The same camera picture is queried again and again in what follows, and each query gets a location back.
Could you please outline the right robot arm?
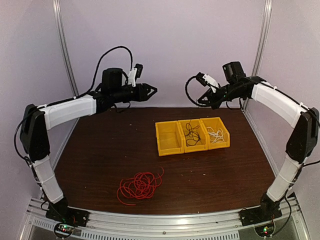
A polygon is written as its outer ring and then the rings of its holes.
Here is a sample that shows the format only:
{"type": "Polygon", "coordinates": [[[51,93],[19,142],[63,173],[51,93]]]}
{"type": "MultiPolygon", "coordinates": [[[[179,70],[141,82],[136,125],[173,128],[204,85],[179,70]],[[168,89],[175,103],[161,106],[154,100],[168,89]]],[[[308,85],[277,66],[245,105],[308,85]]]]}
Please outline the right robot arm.
{"type": "Polygon", "coordinates": [[[197,100],[202,107],[218,109],[223,102],[252,99],[282,117],[293,129],[286,144],[285,160],[275,180],[263,194],[256,210],[259,220],[268,220],[278,208],[286,192],[295,184],[307,158],[318,143],[319,111],[299,103],[259,76],[247,76],[242,65],[233,61],[222,67],[227,85],[199,72],[195,78],[209,89],[197,100]]]}

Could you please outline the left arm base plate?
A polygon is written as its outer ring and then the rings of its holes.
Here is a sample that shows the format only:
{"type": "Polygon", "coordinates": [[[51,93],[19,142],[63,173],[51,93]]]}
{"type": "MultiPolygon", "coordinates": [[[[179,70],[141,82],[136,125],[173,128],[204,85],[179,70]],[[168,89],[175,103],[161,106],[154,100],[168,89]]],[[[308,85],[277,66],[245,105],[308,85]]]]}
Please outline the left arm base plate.
{"type": "Polygon", "coordinates": [[[61,213],[61,215],[59,216],[53,209],[49,209],[45,217],[74,227],[86,227],[90,213],[86,210],[67,208],[66,213],[64,215],[61,213]]]}

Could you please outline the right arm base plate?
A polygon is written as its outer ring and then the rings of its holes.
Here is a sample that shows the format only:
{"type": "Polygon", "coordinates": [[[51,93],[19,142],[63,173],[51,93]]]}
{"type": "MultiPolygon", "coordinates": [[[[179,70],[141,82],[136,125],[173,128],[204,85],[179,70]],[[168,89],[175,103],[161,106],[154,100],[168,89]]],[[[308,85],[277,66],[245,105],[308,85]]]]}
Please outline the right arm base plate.
{"type": "Polygon", "coordinates": [[[238,213],[243,227],[268,222],[282,216],[281,210],[276,210],[271,214],[264,214],[259,206],[254,208],[243,208],[238,213]]]}

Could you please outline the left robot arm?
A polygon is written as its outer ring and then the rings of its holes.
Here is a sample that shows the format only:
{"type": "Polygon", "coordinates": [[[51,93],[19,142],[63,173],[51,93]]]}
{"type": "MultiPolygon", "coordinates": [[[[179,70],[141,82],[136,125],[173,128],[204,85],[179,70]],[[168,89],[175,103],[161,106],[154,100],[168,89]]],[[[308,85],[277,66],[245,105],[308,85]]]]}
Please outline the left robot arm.
{"type": "Polygon", "coordinates": [[[29,104],[25,108],[14,136],[20,138],[26,153],[23,159],[31,168],[36,183],[49,203],[48,210],[61,222],[69,221],[72,211],[50,163],[48,131],[71,120],[103,113],[117,103],[149,100],[158,89],[147,83],[137,83],[141,73],[140,64],[128,74],[121,68],[108,68],[102,72],[101,83],[96,89],[50,104],[29,104]]]}

